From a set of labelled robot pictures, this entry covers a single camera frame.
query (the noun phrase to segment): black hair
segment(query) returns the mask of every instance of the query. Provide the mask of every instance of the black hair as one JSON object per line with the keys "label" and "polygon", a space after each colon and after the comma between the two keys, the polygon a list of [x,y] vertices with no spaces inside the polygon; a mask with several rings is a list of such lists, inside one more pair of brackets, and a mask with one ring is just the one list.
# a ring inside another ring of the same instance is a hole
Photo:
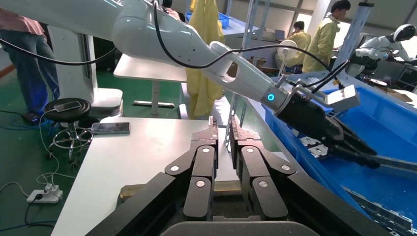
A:
{"label": "black hair", "polygon": [[162,1],[162,6],[166,7],[166,8],[171,8],[172,6],[172,0],[163,0]]}
{"label": "black hair", "polygon": [[351,3],[348,0],[339,0],[331,6],[331,12],[335,12],[336,10],[350,10],[351,9]]}
{"label": "black hair", "polygon": [[297,21],[294,23],[294,28],[299,28],[300,30],[304,30],[304,21]]}

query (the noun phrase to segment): yellow lab coat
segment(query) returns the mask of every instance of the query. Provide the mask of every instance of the yellow lab coat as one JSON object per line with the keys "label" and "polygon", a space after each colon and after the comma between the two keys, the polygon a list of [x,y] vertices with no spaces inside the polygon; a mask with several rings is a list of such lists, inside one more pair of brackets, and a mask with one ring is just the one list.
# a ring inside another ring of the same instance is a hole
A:
{"label": "yellow lab coat", "polygon": [[[333,55],[334,39],[336,33],[339,31],[338,24],[339,22],[336,19],[332,20],[329,17],[324,18],[314,34],[313,40],[308,47],[308,52],[312,53],[320,60],[327,59],[330,63],[330,58]],[[323,71],[326,69],[310,56],[305,56],[302,64],[303,73]]]}
{"label": "yellow lab coat", "polygon": [[[205,43],[224,43],[224,35],[215,0],[196,0],[189,24],[195,28]],[[186,68],[187,91],[190,95],[189,117],[211,114],[214,101],[223,96],[223,88],[203,75],[199,69]]]}
{"label": "yellow lab coat", "polygon": [[[307,51],[308,46],[310,45],[310,42],[311,42],[311,36],[307,34],[306,32],[304,32],[303,30],[301,30],[300,32],[295,33],[291,35],[290,37],[288,37],[288,40],[294,41],[297,44],[298,48],[301,48]],[[297,55],[291,59],[288,59],[285,65],[287,67],[301,65],[302,62],[304,61],[304,56],[305,54],[303,52],[297,52]]]}

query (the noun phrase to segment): blue container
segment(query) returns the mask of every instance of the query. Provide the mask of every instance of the blue container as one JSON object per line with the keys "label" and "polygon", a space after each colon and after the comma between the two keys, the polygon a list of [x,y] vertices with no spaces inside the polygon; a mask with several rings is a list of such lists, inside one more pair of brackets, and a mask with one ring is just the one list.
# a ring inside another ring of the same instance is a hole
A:
{"label": "blue container", "polygon": [[[342,122],[379,155],[417,162],[417,114],[366,88],[358,87],[357,91],[361,105],[344,112]],[[341,184],[417,221],[415,179],[391,168],[371,170],[337,157],[319,162],[270,109],[266,109],[265,121],[306,172],[338,196],[351,203]]]}
{"label": "blue container", "polygon": [[[190,13],[187,13],[186,15],[185,15],[185,17],[186,17],[186,19],[187,19],[187,22],[189,22],[190,21],[190,19],[191,19],[191,12]],[[222,24],[222,27],[224,28],[224,27],[227,27],[227,26],[229,26],[229,20],[230,20],[230,16],[226,16],[225,14],[222,14],[222,13],[220,13],[219,12],[219,20],[220,20],[220,23]]]}

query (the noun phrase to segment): green floor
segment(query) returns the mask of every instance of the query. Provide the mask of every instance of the green floor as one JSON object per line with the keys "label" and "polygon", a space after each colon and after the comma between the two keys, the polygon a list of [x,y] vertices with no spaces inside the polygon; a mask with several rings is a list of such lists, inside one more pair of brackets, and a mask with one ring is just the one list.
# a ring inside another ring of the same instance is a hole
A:
{"label": "green floor", "polygon": [[[123,115],[125,117],[151,117],[150,107],[132,106],[134,100],[150,100],[151,81],[115,78],[111,72],[98,72],[97,80],[101,88],[116,88],[123,91]],[[172,102],[177,106],[179,100],[179,84],[162,82],[160,94],[160,101]],[[242,111],[242,106],[243,102],[240,100],[237,110],[239,116]],[[16,72],[13,71],[0,79],[0,110],[23,112],[24,109],[25,104],[16,79]],[[11,116],[12,114],[0,112],[0,126],[10,127],[9,119]],[[177,108],[159,108],[159,117],[177,119],[179,118]],[[279,151],[279,148],[272,142],[267,132],[260,126],[260,122],[251,109],[246,111],[243,127],[259,132],[267,149]],[[43,129],[42,131],[45,143],[49,144],[51,139],[48,137],[48,129]],[[40,174],[55,171],[57,163],[54,159],[47,159],[45,157],[45,149],[39,136],[39,130],[9,131],[0,128],[0,133],[0,188],[4,184],[12,181],[20,183],[28,194],[34,189],[43,188],[44,185],[38,184],[36,178]],[[67,153],[60,152],[56,156],[60,162],[58,173],[76,176],[77,169],[74,170],[68,165]],[[73,179],[56,176],[54,181],[64,192],[64,202],[71,189]],[[33,205],[30,208],[28,220],[32,222],[57,220],[62,210],[63,202],[54,205]],[[46,227],[21,227],[1,232],[4,228],[24,224],[24,215],[27,207],[26,197],[16,185],[10,185],[1,191],[0,236],[50,235],[52,229]]]}

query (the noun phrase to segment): pink shirt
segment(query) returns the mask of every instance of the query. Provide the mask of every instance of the pink shirt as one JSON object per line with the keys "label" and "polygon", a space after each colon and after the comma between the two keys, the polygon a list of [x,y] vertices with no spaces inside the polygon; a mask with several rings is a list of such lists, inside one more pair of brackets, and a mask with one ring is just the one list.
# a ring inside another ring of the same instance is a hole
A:
{"label": "pink shirt", "polygon": [[29,32],[37,35],[43,34],[42,26],[38,21],[20,16],[11,11],[0,8],[0,30],[14,30]]}

